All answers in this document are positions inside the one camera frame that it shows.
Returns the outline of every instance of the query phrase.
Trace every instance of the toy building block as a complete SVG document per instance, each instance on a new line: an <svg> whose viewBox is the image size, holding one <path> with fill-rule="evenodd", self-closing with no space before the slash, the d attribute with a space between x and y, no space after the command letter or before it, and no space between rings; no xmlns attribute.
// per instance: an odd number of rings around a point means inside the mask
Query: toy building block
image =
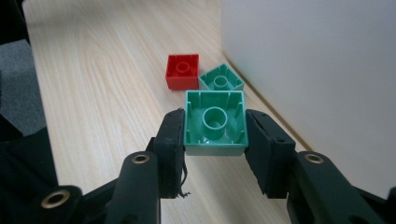
<svg viewBox="0 0 396 224"><path fill-rule="evenodd" d="M190 156L240 156L248 147L242 91L186 91L184 147Z"/></svg>
<svg viewBox="0 0 396 224"><path fill-rule="evenodd" d="M170 90L198 90L198 54L169 55L166 83Z"/></svg>
<svg viewBox="0 0 396 224"><path fill-rule="evenodd" d="M242 91L245 82L227 64L199 76L201 91Z"/></svg>

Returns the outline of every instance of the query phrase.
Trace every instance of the red lego brick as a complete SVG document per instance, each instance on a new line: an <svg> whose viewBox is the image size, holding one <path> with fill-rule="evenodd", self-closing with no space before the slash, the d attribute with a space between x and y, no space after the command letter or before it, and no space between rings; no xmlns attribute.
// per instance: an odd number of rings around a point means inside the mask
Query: red lego brick
<svg viewBox="0 0 396 224"><path fill-rule="evenodd" d="M198 54L169 55L166 83L170 90L198 90Z"/></svg>

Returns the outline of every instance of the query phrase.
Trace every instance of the white wall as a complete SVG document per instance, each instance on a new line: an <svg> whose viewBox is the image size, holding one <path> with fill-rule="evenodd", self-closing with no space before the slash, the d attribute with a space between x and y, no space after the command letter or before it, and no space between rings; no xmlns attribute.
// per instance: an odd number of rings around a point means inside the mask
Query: white wall
<svg viewBox="0 0 396 224"><path fill-rule="evenodd" d="M396 186L396 1L223 0L225 53L355 186Z"/></svg>

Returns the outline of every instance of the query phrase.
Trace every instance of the lego stud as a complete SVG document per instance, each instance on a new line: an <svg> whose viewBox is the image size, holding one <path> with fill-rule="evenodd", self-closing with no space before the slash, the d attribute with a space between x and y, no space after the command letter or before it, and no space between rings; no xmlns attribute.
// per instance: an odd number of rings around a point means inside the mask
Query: lego stud
<svg viewBox="0 0 396 224"><path fill-rule="evenodd" d="M225 76L215 77L213 80L214 90L215 91L226 91L228 86L228 79Z"/></svg>
<svg viewBox="0 0 396 224"><path fill-rule="evenodd" d="M204 136L210 140L217 140L224 135L227 124L227 113L216 106L209 107L203 114L202 131Z"/></svg>
<svg viewBox="0 0 396 224"><path fill-rule="evenodd" d="M176 65L176 70L181 76L186 77L189 75L190 65L186 62L180 62Z"/></svg>

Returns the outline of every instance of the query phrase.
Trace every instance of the gray carpet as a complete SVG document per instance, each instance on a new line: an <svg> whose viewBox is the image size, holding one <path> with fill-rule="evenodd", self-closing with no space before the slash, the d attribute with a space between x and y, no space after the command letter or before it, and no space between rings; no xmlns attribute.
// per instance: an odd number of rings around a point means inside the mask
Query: gray carpet
<svg viewBox="0 0 396 224"><path fill-rule="evenodd" d="M32 50L25 40L0 46L0 113L23 135L46 126Z"/></svg>

